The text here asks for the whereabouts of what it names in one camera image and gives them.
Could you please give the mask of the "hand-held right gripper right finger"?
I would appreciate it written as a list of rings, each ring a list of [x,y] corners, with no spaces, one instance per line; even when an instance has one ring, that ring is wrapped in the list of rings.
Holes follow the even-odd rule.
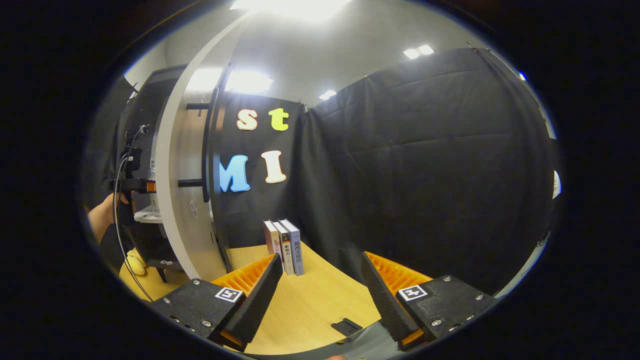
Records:
[[[381,325],[403,352],[459,330],[497,303],[455,276],[432,278],[370,251],[362,252],[360,269]]]

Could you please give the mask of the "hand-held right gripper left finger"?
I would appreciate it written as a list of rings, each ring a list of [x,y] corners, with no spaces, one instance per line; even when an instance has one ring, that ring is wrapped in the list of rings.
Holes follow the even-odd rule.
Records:
[[[281,256],[273,253],[217,280],[192,279],[150,307],[199,337],[242,353],[253,342],[281,276]]]

